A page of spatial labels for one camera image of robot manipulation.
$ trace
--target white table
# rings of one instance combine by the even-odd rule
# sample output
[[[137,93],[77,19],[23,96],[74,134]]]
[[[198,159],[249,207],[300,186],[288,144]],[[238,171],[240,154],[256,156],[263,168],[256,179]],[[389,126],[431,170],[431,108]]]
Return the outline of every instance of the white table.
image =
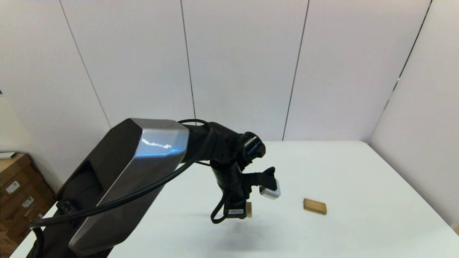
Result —
[[[109,258],[459,257],[459,237],[367,144],[284,141],[266,149],[244,172],[275,166],[282,195],[272,201],[254,187],[252,219],[212,224],[221,191],[210,168],[195,164],[164,187]],[[327,215],[305,211],[303,198],[325,202]],[[31,234],[11,257],[24,257],[33,241]]]

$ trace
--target white wall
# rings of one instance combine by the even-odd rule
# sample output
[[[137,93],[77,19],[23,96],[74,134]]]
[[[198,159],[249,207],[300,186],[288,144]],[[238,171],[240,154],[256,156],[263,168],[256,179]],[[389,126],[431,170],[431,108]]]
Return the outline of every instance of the white wall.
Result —
[[[458,13],[459,1],[433,1],[370,140],[453,227],[459,225]]]
[[[281,140],[307,1],[183,1],[196,117]]]
[[[193,118],[179,0],[62,1],[111,126]]]
[[[60,181],[127,117],[365,140],[428,0],[181,4],[0,1],[0,89]]]
[[[65,182],[109,126],[61,5],[0,1],[0,24],[1,90]]]
[[[430,0],[310,0],[285,140],[368,141]]]
[[[54,191],[62,185],[43,154],[38,150],[33,138],[17,118],[11,105],[3,95],[0,95],[0,152],[8,151],[28,153]]]

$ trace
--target robotic arm link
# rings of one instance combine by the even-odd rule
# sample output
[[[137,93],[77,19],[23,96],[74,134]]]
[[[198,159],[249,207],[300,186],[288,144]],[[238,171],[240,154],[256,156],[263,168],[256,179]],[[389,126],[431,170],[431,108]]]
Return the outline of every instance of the robotic arm link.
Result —
[[[27,257],[107,257],[135,229],[163,186],[200,161],[210,161],[223,192],[212,222],[243,219],[253,185],[271,199],[280,195],[274,167],[242,173],[265,152],[254,133],[239,134],[214,122],[127,119],[104,136],[59,190],[55,215],[29,224],[37,241]],[[215,219],[222,207],[223,216]]]

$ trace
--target wooden block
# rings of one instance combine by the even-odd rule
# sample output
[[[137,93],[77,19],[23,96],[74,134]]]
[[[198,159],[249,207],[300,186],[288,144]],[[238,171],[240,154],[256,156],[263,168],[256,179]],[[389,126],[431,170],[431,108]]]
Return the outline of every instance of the wooden block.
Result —
[[[246,203],[246,213],[247,213],[247,218],[252,217],[252,203],[251,202]]]
[[[320,214],[327,214],[327,206],[323,202],[317,202],[304,198],[303,206],[305,210]]]

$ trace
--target label on box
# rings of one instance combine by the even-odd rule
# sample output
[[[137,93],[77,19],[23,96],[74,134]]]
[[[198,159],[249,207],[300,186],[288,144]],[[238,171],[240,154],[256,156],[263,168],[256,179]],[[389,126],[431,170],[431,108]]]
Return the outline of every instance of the label on box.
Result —
[[[8,215],[8,217],[6,217],[6,220],[14,220],[16,214],[21,211],[21,209],[19,207],[16,207],[14,209],[14,211],[12,213],[10,213],[10,215]]]
[[[25,202],[22,203],[22,206],[24,208],[27,208],[30,206],[30,204],[32,204],[35,200],[30,196],[29,198],[27,198],[27,200]]]
[[[244,214],[243,209],[228,210],[228,214]]]
[[[21,185],[17,182],[14,181],[9,187],[6,188],[6,192],[8,194],[12,194],[14,191],[16,191]]]

